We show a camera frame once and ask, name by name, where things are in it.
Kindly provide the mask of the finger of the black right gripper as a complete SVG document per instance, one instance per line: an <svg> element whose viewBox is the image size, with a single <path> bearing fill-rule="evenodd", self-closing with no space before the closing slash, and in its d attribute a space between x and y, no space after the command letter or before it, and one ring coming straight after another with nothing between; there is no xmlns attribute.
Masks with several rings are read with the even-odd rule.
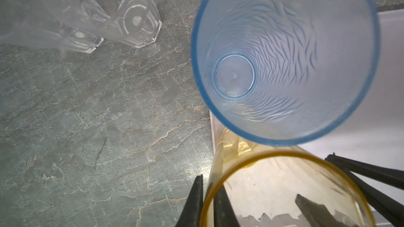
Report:
<svg viewBox="0 0 404 227"><path fill-rule="evenodd" d="M326 161L342 170L367 202L394 227L404 225L404 172L330 154Z"/></svg>

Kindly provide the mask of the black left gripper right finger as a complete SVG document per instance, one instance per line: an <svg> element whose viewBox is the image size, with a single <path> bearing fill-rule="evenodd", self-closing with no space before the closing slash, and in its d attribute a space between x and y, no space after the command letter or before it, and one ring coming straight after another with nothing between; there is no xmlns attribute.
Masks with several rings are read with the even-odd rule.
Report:
<svg viewBox="0 0 404 227"><path fill-rule="evenodd" d="M337 221L324 205L314 203L300 194L296 195L295 204L311 227L348 227Z"/></svg>

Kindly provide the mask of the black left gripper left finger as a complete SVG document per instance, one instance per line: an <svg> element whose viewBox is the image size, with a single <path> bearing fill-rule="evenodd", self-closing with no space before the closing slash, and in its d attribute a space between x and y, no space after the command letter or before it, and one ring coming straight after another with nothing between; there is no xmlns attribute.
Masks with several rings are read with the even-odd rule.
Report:
<svg viewBox="0 0 404 227"><path fill-rule="evenodd" d="M186 203L175 227L199 227L204 203L203 175L195 178Z"/></svg>

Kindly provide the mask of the yellow plastic tumbler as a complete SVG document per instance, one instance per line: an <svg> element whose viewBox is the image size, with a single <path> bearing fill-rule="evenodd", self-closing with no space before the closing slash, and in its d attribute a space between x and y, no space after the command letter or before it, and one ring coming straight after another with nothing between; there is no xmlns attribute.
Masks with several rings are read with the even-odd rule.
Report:
<svg viewBox="0 0 404 227"><path fill-rule="evenodd" d="M349 227L373 227L368 203L336 166L298 146L274 147L224 129L202 208L202 227L311 227L295 204L300 194Z"/></svg>

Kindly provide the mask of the lilac plastic tray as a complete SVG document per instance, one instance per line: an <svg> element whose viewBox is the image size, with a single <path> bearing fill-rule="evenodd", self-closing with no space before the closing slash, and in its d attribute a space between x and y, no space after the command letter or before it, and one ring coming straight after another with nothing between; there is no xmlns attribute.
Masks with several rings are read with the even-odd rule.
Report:
<svg viewBox="0 0 404 227"><path fill-rule="evenodd" d="M334 153L404 171L404 12L381 12L379 20L381 60L367 97L336 131L299 147L324 161ZM211 128L215 152L216 140L226 127L212 117ZM376 222L374 227L394 227L368 206Z"/></svg>

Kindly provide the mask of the blue frosted plastic tumbler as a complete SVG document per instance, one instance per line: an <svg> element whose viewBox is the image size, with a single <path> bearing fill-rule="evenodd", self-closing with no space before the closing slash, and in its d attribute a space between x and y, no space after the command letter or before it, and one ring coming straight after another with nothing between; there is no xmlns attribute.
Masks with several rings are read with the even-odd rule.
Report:
<svg viewBox="0 0 404 227"><path fill-rule="evenodd" d="M341 125L380 57L373 0L202 0L191 38L199 92L237 135L295 146Z"/></svg>

